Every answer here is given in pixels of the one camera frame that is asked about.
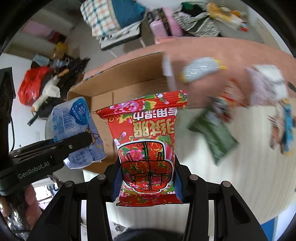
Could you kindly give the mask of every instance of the green package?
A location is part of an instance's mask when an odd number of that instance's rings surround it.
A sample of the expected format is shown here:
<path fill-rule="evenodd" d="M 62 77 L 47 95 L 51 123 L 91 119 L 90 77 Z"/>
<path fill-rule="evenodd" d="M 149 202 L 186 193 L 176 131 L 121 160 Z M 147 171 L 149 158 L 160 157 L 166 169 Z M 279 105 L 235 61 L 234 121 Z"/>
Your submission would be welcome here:
<path fill-rule="evenodd" d="M 238 141 L 233 138 L 226 125 L 211 107 L 192 120 L 188 129 L 205 135 L 216 165 L 238 144 Z"/>

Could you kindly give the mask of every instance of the finger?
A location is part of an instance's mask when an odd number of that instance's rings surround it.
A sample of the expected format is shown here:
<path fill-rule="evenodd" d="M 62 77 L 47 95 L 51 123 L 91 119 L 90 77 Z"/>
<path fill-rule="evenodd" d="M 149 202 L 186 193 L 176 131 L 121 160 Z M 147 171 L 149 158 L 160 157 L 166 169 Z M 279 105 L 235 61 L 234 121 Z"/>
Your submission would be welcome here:
<path fill-rule="evenodd" d="M 37 199 L 35 199 L 33 203 L 26 209 L 26 219 L 30 226 L 30 229 L 34 227 L 36 221 L 38 220 L 41 214 L 42 212 L 39 207 L 38 201 Z"/>
<path fill-rule="evenodd" d="M 25 199 L 27 204 L 30 206 L 36 200 L 36 192 L 32 185 L 29 185 L 25 189 Z"/>
<path fill-rule="evenodd" d="M 10 214 L 10 207 L 5 197 L 0 196 L 0 210 L 4 217 L 7 217 Z"/>

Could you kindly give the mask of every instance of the barcode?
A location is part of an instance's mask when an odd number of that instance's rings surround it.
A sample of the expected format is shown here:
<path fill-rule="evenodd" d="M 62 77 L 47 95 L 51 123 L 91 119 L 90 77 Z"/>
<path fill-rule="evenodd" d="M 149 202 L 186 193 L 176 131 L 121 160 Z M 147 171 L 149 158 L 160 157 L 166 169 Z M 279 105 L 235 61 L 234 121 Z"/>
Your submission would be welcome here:
<path fill-rule="evenodd" d="M 65 130 L 74 127 L 74 117 L 65 111 L 63 111 L 63 121 Z"/>

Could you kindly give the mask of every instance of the blue package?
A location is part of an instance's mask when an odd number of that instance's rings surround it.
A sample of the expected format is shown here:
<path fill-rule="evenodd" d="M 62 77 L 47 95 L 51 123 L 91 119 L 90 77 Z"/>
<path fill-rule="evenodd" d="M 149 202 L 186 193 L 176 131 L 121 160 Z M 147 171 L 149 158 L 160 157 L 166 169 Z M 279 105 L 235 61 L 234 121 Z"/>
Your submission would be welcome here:
<path fill-rule="evenodd" d="M 72 99 L 54 107 L 51 119 L 54 142 L 85 131 L 92 136 L 91 145 L 72 152 L 64 160 L 67 167 L 70 169 L 83 168 L 93 162 L 101 162 L 106 158 L 103 141 L 83 97 Z"/>
<path fill-rule="evenodd" d="M 285 119 L 285 152 L 286 156 L 293 155 L 293 117 L 291 112 L 291 104 L 287 99 L 282 99 L 282 106 L 284 108 L 284 119 Z"/>

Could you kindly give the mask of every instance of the striped fabric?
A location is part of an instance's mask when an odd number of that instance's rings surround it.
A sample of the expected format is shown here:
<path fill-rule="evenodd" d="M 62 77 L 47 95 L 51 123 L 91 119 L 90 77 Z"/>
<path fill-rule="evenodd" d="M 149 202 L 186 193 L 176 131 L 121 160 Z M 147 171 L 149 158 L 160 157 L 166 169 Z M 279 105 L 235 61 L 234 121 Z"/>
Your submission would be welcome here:
<path fill-rule="evenodd" d="M 111 0 L 86 0 L 80 11 L 94 37 L 107 36 L 120 29 Z"/>

